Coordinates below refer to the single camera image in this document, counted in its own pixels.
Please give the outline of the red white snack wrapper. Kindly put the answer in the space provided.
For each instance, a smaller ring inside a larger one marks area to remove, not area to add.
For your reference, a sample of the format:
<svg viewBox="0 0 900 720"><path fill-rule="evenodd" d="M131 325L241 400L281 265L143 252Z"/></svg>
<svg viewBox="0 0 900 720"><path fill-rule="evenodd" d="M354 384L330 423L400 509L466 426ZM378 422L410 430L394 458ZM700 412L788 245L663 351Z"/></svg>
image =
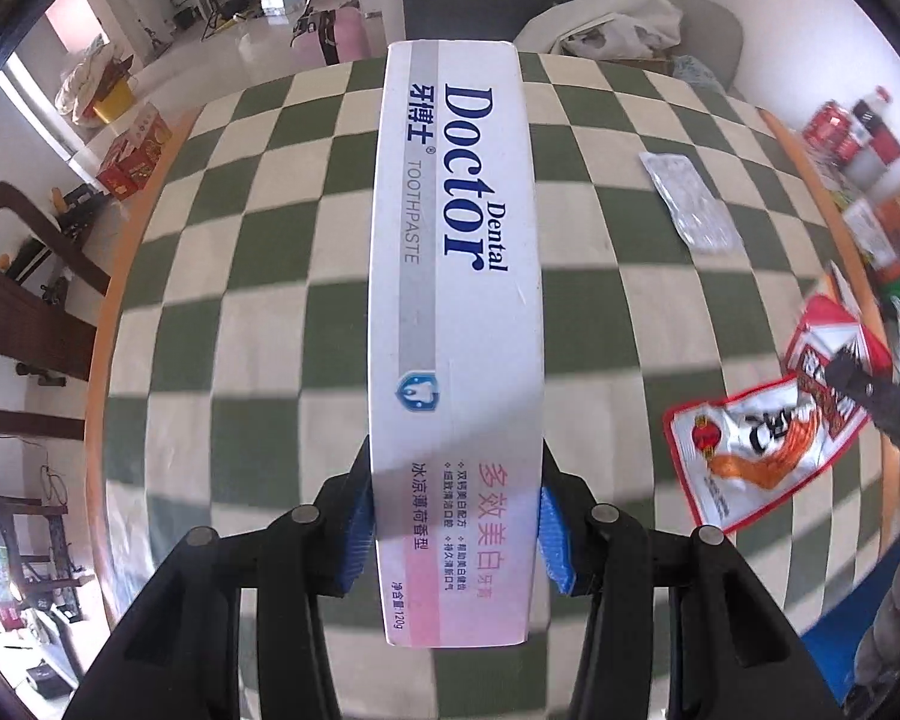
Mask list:
<svg viewBox="0 0 900 720"><path fill-rule="evenodd" d="M854 444L868 415L826 382L841 351L867 374L893 372L882 341L842 304L814 294L785 351L784 377L665 413L663 434L697 527L733 533L756 522Z"/></svg>

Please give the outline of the white toothpaste box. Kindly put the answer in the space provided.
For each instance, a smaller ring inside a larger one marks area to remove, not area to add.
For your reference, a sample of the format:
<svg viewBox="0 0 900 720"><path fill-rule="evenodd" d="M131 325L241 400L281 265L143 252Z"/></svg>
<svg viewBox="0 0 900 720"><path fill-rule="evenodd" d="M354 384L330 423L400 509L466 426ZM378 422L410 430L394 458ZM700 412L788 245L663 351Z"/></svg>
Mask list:
<svg viewBox="0 0 900 720"><path fill-rule="evenodd" d="M386 640L405 649L521 644L535 575L544 332L514 46L390 47L367 330Z"/></svg>

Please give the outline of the blue foam board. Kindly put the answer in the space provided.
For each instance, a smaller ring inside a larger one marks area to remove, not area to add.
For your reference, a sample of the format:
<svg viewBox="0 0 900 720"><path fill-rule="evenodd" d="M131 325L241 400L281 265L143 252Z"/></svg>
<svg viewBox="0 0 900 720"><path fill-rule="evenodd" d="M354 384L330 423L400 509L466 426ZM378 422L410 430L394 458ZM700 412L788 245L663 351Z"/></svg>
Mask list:
<svg viewBox="0 0 900 720"><path fill-rule="evenodd" d="M900 563L900 539L893 544L862 583L802 635L837 702L842 704L854 686L854 658L866 629L891 587Z"/></svg>

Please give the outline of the green white checkered tablecloth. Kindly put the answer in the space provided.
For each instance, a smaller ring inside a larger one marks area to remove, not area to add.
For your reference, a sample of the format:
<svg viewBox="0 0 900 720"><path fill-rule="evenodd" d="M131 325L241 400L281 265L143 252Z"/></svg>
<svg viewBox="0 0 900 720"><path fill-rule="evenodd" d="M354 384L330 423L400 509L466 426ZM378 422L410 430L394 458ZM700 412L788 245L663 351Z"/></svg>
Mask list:
<svg viewBox="0 0 900 720"><path fill-rule="evenodd" d="M800 635L883 554L880 439L806 330L839 258L769 112L419 41L214 101L121 301L125 614L74 718L564 718L593 587L543 489L720 528Z"/></svg>

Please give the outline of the silver pill blister pack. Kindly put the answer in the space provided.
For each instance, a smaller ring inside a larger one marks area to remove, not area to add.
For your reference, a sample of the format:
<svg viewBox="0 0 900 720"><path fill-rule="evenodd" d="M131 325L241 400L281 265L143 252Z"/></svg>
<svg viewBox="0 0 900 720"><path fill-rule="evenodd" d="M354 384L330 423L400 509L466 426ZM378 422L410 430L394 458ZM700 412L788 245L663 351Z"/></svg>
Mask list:
<svg viewBox="0 0 900 720"><path fill-rule="evenodd" d="M688 156L644 151L639 161L691 252L717 255L743 249L728 206L713 196Z"/></svg>

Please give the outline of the red soda can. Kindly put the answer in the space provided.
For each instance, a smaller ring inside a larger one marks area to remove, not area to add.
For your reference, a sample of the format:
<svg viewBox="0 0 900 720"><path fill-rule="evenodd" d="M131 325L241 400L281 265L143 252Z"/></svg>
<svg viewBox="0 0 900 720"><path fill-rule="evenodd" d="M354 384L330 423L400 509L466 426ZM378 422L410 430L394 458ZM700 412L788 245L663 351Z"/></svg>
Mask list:
<svg viewBox="0 0 900 720"><path fill-rule="evenodd" d="M870 135L850 110L837 101L827 101L811 115L802 137L809 148L844 167L857 158Z"/></svg>

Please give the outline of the cola bottle red cap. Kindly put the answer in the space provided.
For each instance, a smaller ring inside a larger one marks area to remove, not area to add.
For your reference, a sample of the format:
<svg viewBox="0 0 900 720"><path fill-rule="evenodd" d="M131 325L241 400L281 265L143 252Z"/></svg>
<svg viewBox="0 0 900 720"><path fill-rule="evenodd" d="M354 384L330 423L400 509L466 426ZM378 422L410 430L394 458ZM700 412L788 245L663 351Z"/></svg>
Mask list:
<svg viewBox="0 0 900 720"><path fill-rule="evenodd" d="M886 123L886 111L890 104L888 89L877 86L852 107L852 114L868 137L866 144L885 166L891 166L900 158L899 140Z"/></svg>

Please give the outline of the dark wooden chair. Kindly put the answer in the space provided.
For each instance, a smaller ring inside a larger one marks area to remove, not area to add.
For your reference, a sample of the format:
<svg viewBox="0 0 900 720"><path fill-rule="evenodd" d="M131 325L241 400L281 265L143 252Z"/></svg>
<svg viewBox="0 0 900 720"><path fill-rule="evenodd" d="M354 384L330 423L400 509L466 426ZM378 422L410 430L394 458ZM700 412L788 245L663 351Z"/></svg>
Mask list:
<svg viewBox="0 0 900 720"><path fill-rule="evenodd" d="M74 247L20 190L0 182L0 211L14 213L76 277L98 294L109 291L110 277ZM69 379L91 375L95 327L61 307L53 307L0 270L0 355Z"/></svg>

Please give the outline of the white crumpled cloth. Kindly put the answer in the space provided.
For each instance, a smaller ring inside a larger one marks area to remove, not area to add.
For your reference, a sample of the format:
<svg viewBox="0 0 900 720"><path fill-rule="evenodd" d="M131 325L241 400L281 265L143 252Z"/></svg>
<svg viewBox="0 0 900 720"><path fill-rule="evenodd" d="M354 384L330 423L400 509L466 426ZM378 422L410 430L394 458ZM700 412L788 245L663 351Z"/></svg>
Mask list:
<svg viewBox="0 0 900 720"><path fill-rule="evenodd" d="M681 43L683 12L671 0L571 0L532 18L520 52L590 60L649 60Z"/></svg>

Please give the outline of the red cardboard box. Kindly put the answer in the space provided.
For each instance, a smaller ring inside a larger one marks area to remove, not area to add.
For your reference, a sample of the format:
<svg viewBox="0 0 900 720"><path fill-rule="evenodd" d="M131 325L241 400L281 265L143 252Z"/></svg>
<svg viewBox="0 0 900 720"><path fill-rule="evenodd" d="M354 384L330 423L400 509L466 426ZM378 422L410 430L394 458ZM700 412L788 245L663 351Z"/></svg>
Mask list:
<svg viewBox="0 0 900 720"><path fill-rule="evenodd" d="M98 182L117 200L131 197L146 187L170 138L172 131L159 109L146 104L133 125L113 140L97 172Z"/></svg>

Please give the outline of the yellow bucket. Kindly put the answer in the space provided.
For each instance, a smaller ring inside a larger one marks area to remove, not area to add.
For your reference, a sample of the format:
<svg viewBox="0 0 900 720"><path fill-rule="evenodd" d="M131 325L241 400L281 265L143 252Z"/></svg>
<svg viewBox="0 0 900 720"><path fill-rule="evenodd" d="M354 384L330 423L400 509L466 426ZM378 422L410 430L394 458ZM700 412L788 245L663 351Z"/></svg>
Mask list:
<svg viewBox="0 0 900 720"><path fill-rule="evenodd" d="M119 78L107 93L95 99L92 110L100 122L110 125L136 104L133 88L128 78Z"/></svg>

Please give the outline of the pink suitcase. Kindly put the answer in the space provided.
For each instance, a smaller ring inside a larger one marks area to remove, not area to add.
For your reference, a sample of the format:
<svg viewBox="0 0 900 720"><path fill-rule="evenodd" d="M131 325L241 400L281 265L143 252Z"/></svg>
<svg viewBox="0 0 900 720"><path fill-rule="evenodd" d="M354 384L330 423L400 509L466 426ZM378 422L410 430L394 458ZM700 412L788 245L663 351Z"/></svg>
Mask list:
<svg viewBox="0 0 900 720"><path fill-rule="evenodd" d="M307 67L331 67L370 57L364 20L352 5L307 11L295 25L290 47Z"/></svg>

